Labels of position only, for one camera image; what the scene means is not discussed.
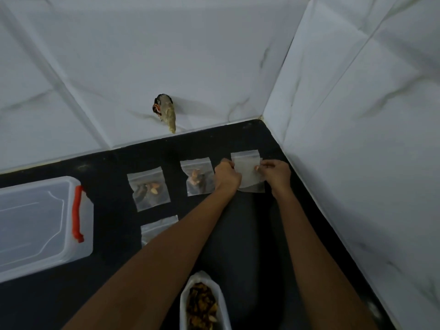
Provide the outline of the clear plastic storage box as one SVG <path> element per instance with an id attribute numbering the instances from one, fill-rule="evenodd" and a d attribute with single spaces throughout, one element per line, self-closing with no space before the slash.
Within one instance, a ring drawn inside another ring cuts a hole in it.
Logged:
<path id="1" fill-rule="evenodd" d="M 70 176 L 0 189 L 0 283 L 76 261 L 92 254 L 94 205 L 82 196 L 81 233 L 73 238 L 74 189 Z"/>

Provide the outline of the person's left forearm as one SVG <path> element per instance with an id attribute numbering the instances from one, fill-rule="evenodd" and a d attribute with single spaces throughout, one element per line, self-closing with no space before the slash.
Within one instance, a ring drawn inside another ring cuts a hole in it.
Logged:
<path id="1" fill-rule="evenodd" d="M 62 330 L 159 330 L 238 187 L 224 184 L 125 263 Z"/>

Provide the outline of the person's right hand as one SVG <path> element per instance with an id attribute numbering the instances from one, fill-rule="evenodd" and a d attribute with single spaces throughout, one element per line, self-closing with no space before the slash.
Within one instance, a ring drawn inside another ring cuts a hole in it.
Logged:
<path id="1" fill-rule="evenodd" d="M 283 199 L 289 194 L 292 194 L 291 188 L 291 170 L 289 165 L 284 162 L 284 172 L 282 173 L 272 173 L 272 174 L 261 174 L 265 181 L 269 184 L 272 189 L 272 194 L 275 199 Z"/>

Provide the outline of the clear zip bag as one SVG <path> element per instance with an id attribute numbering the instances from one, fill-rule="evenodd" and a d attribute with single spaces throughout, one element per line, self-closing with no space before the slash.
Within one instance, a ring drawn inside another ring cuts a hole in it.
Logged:
<path id="1" fill-rule="evenodd" d="M 261 157 L 258 150 L 247 150 L 231 153 L 231 159 L 234 162 L 234 169 L 241 173 L 242 179 L 239 191 L 248 193 L 264 193 L 264 178 L 257 172 L 256 166 L 261 163 Z"/>

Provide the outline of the person's right forearm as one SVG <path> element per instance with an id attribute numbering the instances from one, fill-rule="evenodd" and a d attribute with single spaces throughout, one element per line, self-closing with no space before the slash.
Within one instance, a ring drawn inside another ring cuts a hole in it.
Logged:
<path id="1" fill-rule="evenodd" d="M 312 330 L 378 330 L 366 305 L 327 251 L 290 187 L 272 188 L 296 282 Z"/>

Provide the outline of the person's left hand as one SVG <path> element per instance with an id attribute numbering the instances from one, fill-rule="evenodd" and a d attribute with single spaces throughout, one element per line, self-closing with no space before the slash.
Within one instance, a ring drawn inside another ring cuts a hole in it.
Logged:
<path id="1" fill-rule="evenodd" d="M 234 195 L 242 181 L 242 174 L 235 169 L 214 168 L 215 191 Z"/>

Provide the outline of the red box latch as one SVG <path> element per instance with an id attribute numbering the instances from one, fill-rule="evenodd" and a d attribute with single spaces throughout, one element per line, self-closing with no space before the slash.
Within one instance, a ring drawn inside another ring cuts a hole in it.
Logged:
<path id="1" fill-rule="evenodd" d="M 78 185 L 74 189 L 74 200 L 72 204 L 71 211 L 71 233 L 73 238 L 77 243 L 83 243 L 85 241 L 84 235 L 81 233 L 81 208 L 82 208 L 82 197 L 84 194 L 84 189 L 82 185 Z"/>

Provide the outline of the large open bag of nuts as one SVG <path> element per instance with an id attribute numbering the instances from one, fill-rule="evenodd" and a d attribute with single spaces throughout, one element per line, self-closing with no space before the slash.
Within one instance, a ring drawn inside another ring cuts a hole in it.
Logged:
<path id="1" fill-rule="evenodd" d="M 179 330 L 232 330 L 221 288 L 204 271 L 190 276 L 180 295 Z"/>

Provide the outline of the small zip bag with nuts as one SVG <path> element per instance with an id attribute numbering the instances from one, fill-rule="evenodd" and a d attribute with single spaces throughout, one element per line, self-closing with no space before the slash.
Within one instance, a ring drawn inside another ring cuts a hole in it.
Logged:
<path id="1" fill-rule="evenodd" d="M 127 174 L 137 212 L 171 202 L 162 167 Z"/>
<path id="2" fill-rule="evenodd" d="M 187 196 L 211 194 L 215 190 L 214 169 L 209 157 L 182 160 L 180 166 L 187 175 Z"/>
<path id="3" fill-rule="evenodd" d="M 141 247 L 146 246 L 152 239 L 154 239 L 156 236 L 167 230 L 178 221 L 178 216 L 174 215 L 141 226 Z"/>

